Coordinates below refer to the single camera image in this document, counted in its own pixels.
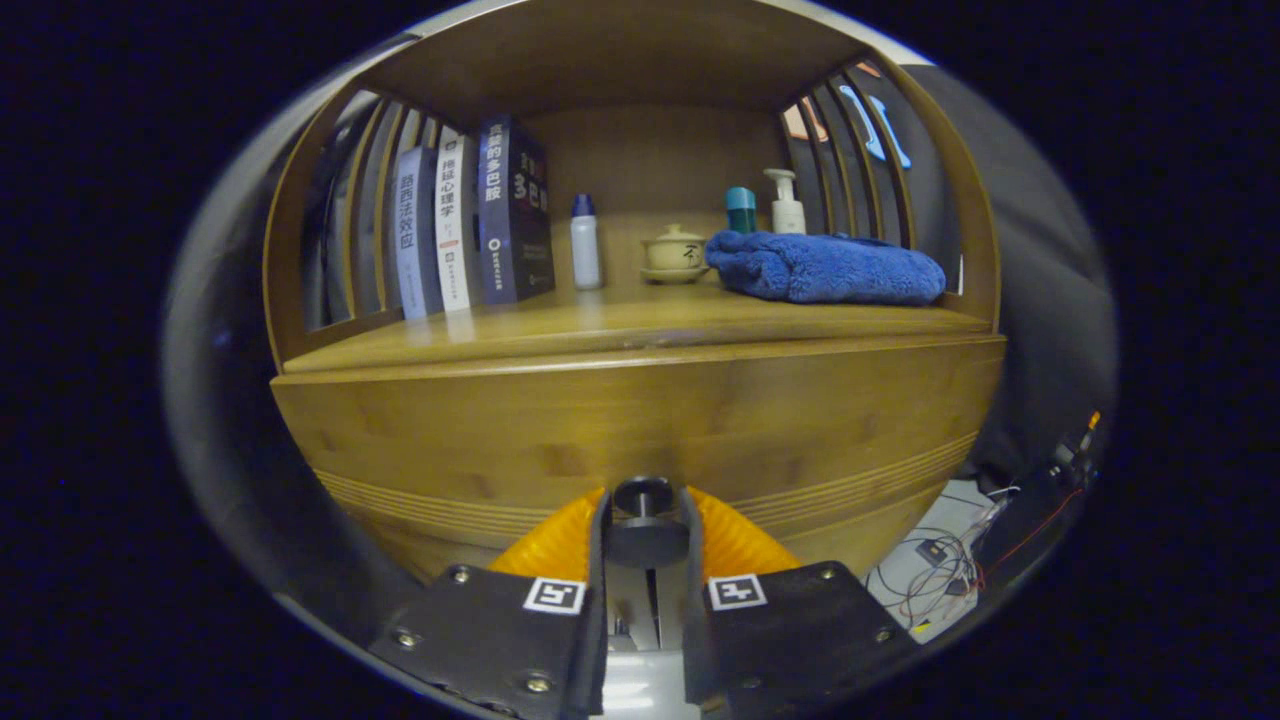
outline blue object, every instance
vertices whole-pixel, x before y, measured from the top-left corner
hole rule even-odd
[[[874,95],[872,95],[869,99],[872,101],[872,105],[876,105],[876,111],[881,114],[881,119],[884,120],[884,129],[888,131],[888,138],[893,141],[893,150],[897,150],[897,156],[902,161],[902,169],[904,170],[911,169],[911,159],[906,156],[906,151],[904,151],[902,146],[899,145],[897,133],[893,132],[893,126],[888,124],[888,115],[884,114],[884,104],[881,102],[881,99],[876,97]]]
[[[722,231],[707,264],[730,290],[800,304],[928,305],[947,282],[923,252],[846,234]]]
[[[730,210],[755,210],[755,193],[745,187],[731,187],[724,193],[724,205]]]
[[[881,147],[879,136],[876,135],[876,126],[872,124],[872,119],[867,117],[867,108],[863,108],[863,101],[858,99],[854,94],[854,88],[847,85],[840,86],[840,91],[845,94],[854,102],[854,108],[858,108],[858,114],[863,118],[863,127],[867,128],[867,151],[872,154],[877,160],[884,159],[884,149]]]
[[[728,229],[755,232],[755,193],[745,187],[731,187],[724,193],[728,206]]]
[[[573,196],[573,217],[581,218],[584,215],[594,215],[595,205],[591,202],[591,196],[585,192],[579,192]]]

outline blue towel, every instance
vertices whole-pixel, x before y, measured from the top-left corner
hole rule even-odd
[[[730,288],[765,300],[928,305],[946,288],[928,255],[846,234],[722,231],[707,264]]]

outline orange soft gripper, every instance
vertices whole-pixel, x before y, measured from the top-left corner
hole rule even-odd
[[[730,507],[686,486],[703,516],[703,582],[709,578],[780,573],[803,564],[778,541]]]
[[[490,570],[526,578],[586,582],[591,519],[604,488],[596,488],[561,507],[516,541]]]

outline book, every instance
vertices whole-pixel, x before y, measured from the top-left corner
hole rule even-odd
[[[435,263],[435,150],[413,147],[396,167],[396,270],[404,318],[444,309]]]
[[[517,302],[553,290],[541,145],[515,118],[499,115],[480,126],[476,168],[485,302]]]
[[[476,234],[476,142],[453,128],[440,131],[435,173],[435,254],[444,310],[479,305],[480,241]]]

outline wooden cabinet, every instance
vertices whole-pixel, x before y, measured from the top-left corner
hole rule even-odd
[[[911,101],[938,149],[964,295],[931,307],[800,306],[728,292],[714,272],[645,284],[640,241],[669,223],[710,236],[730,186],[755,190],[769,227],[762,169],[790,165],[783,111],[831,92],[859,61]],[[308,193],[356,99],[376,109],[351,160],[356,200],[333,224],[349,297],[375,287],[379,301],[352,301],[351,319],[311,329],[300,270]],[[385,195],[396,152],[431,142],[403,131],[411,110],[462,131],[511,111],[547,146],[557,291],[403,320],[385,208],[376,202],[367,238],[357,219],[360,197]],[[831,132],[852,122],[840,115],[822,118]],[[392,140],[376,147],[375,137]],[[872,161],[840,158],[840,173],[817,178],[824,197],[865,193],[876,213],[909,210],[896,164],[892,196],[860,182]],[[361,182],[378,188],[361,193]],[[598,291],[572,287],[576,192],[598,208]],[[998,277],[991,209],[963,141],[874,47],[750,0],[529,0],[390,55],[298,140],[264,258],[271,387],[320,482],[424,578],[488,562],[564,502],[636,474],[696,486],[803,560],[861,571],[923,515],[982,425],[1005,351]]]

